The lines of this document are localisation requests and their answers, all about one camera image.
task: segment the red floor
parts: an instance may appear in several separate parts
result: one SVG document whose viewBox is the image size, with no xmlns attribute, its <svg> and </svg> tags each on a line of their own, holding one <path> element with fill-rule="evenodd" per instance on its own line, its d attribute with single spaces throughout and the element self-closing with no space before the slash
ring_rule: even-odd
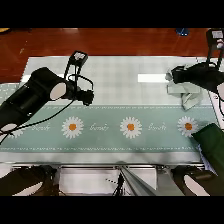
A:
<svg viewBox="0 0 224 224">
<path fill-rule="evenodd" d="M 207 56 L 206 28 L 180 37 L 174 28 L 32 28 L 0 35 L 0 82 L 18 82 L 31 56 Z"/>
</svg>

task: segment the robotic arm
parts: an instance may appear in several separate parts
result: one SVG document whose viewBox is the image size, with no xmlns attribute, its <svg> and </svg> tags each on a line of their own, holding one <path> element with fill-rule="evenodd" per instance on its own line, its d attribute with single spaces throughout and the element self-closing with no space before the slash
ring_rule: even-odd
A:
<svg viewBox="0 0 224 224">
<path fill-rule="evenodd" d="M 31 74 L 28 82 L 0 106 L 0 142 L 2 142 L 8 134 L 11 134 L 12 131 L 22 128 L 19 126 L 34 116 L 48 101 L 55 101 L 59 98 L 71 100 L 67 106 L 55 115 L 37 123 L 42 123 L 53 118 L 76 100 L 82 101 L 84 105 L 89 106 L 94 98 L 93 82 L 79 75 L 87 58 L 87 54 L 75 51 L 69 58 L 64 78 L 57 76 L 46 67 L 35 70 Z M 75 74 L 70 75 L 67 80 L 66 78 L 70 65 L 75 66 Z M 78 87 L 77 82 L 79 78 L 90 82 L 92 90 L 85 91 Z"/>
</svg>

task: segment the white checkered tablecloth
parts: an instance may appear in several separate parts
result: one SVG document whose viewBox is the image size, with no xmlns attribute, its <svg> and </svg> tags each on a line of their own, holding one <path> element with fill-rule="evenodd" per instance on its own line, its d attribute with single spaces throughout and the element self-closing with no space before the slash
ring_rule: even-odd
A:
<svg viewBox="0 0 224 224">
<path fill-rule="evenodd" d="M 24 76 L 40 68 L 48 67 L 57 75 L 65 71 L 69 57 L 31 57 L 29 58 Z M 81 75 L 94 82 L 95 98 L 93 105 L 180 105 L 181 99 L 167 94 L 167 83 L 139 83 L 138 74 L 166 74 L 170 68 L 178 65 L 196 64 L 195 57 L 170 56 L 89 56 L 82 68 Z M 90 84 L 79 80 L 83 89 Z M 203 91 L 202 105 L 210 105 L 207 91 Z M 65 105 L 69 101 L 57 100 L 50 105 Z"/>
</svg>

